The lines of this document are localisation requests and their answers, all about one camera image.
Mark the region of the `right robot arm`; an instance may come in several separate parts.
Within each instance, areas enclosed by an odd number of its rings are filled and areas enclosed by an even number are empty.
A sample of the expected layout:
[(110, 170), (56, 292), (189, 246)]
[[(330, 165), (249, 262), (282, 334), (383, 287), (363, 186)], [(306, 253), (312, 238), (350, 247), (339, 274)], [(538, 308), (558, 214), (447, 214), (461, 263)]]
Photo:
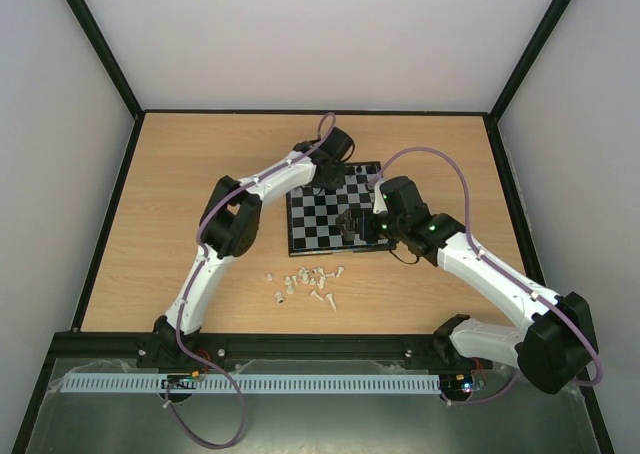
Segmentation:
[(404, 244), (419, 259), (471, 286), (511, 322), (484, 324), (474, 318), (452, 320), (436, 341), (436, 353), (455, 366), (482, 358), (517, 369), (534, 387), (556, 394), (576, 382), (587, 365), (603, 369), (588, 302), (571, 292), (560, 295), (493, 256), (468, 227), (445, 213), (433, 214), (406, 176), (382, 179), (373, 188), (370, 208), (348, 208), (336, 222), (344, 239), (387, 239)]

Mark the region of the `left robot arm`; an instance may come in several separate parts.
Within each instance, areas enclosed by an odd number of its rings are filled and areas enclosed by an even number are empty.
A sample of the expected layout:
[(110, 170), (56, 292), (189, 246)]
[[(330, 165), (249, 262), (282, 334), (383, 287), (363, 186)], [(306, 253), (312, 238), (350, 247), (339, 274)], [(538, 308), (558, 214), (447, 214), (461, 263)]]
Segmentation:
[(154, 323), (150, 340), (140, 347), (146, 352), (143, 361), (165, 368), (182, 367), (195, 358), (193, 345), (209, 302), (230, 265), (254, 244), (262, 209), (298, 187), (320, 187), (337, 179), (353, 148), (346, 132), (331, 127), (252, 176), (224, 176), (217, 182), (196, 233), (193, 266), (174, 302)]

